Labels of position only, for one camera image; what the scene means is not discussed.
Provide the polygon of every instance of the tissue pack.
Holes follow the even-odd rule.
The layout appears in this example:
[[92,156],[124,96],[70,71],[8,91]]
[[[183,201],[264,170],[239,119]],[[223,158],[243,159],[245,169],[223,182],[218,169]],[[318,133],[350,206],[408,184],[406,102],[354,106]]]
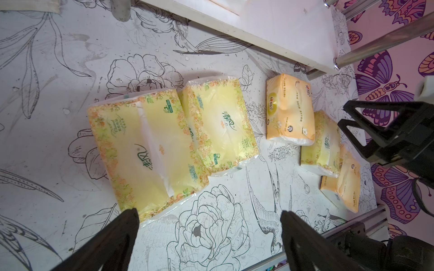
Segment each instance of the tissue pack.
[[267,139],[309,146],[315,142],[310,84],[281,74],[266,82]]
[[321,191],[336,207],[356,213],[360,196],[360,164],[344,146],[340,152],[339,178],[323,176]]
[[300,165],[306,170],[329,177],[339,176],[339,127],[324,111],[314,113],[315,143],[301,147]]
[[118,96],[88,116],[121,211],[142,222],[208,184],[176,90]]
[[189,81],[179,96],[195,149],[213,176],[234,172],[258,156],[238,78]]

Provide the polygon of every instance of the purple butterfly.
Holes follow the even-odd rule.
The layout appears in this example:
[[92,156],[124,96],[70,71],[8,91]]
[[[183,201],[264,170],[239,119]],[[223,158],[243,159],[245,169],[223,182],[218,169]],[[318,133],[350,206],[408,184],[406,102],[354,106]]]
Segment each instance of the purple butterfly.
[[[400,83],[401,77],[399,75],[396,75],[397,81],[389,82],[392,78],[392,67],[392,59],[387,51],[379,52],[362,60],[357,70],[365,74],[355,75],[359,96],[370,92],[365,98],[367,101],[412,101],[414,94],[395,90],[399,85],[407,87],[406,84]],[[379,126],[386,126],[391,118],[391,112],[387,110],[364,109],[363,114],[373,118],[374,124]]]

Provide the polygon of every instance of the floral patterned surface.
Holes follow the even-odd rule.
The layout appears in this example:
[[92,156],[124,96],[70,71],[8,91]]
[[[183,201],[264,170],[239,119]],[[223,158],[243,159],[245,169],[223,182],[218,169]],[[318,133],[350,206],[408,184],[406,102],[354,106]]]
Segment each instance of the floral patterned surface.
[[[242,270],[282,250],[283,209],[319,232],[358,215],[317,189],[320,177],[300,168],[298,146],[265,139],[265,81],[280,73],[307,80],[304,65],[144,3],[126,23],[110,10],[108,0],[70,0],[61,15],[1,13],[0,230],[9,243],[0,242],[0,269],[50,270],[119,213],[89,106],[128,92],[179,90],[198,77],[239,78],[260,156],[140,228],[130,270]],[[345,53],[345,18],[335,18]],[[351,67],[310,83],[316,111],[348,118],[342,105],[357,97]],[[370,166],[360,164],[364,213],[376,202]]]

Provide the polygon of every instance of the white shelf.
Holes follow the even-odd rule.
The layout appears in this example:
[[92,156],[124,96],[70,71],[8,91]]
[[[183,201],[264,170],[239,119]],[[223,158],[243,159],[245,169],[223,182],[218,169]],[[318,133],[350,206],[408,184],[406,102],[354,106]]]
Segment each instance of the white shelf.
[[236,15],[209,0],[144,0],[281,56],[337,74],[332,10],[323,0],[249,0]]

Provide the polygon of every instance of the printed logo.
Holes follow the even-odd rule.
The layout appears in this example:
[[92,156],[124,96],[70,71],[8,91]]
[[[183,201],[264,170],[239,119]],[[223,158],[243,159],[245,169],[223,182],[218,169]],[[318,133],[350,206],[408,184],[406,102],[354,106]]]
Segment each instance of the printed logo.
[[164,107],[164,112],[166,113],[173,113],[172,105],[170,104],[169,100],[166,100],[167,106]]
[[196,174],[196,170],[194,169],[194,166],[188,165],[188,171],[190,172],[191,178],[193,180],[197,180],[197,174]]
[[327,135],[324,139],[324,146],[326,149],[330,149],[330,143],[329,143],[329,135]]
[[242,142],[243,142],[243,148],[244,149],[247,149],[251,145],[248,139],[243,139]]
[[143,147],[142,145],[139,144],[134,144],[137,145],[137,157],[140,159],[140,161],[142,162],[142,164],[149,168],[150,170],[152,170],[152,161],[151,158],[149,157],[149,152],[148,150]]
[[204,108],[204,103],[202,102],[202,98],[200,95],[197,96],[197,101],[199,102],[199,106],[203,109]]
[[233,122],[233,120],[230,118],[230,115],[226,111],[223,112],[223,118],[226,121],[226,125],[229,125],[232,128],[232,130],[236,131],[236,129],[234,128],[235,123]]
[[306,91],[307,91],[307,95],[309,95],[310,97],[310,87],[308,85],[306,85]]
[[114,120],[107,119],[108,126],[110,127],[110,133],[112,136],[116,137],[115,135],[119,132],[122,132],[125,134],[125,129],[127,128],[125,121],[123,118],[121,118],[119,115]]
[[220,158],[220,153],[214,153],[214,164],[217,165],[217,159]]
[[277,110],[277,95],[272,92],[267,96],[267,113],[269,116],[274,115]]

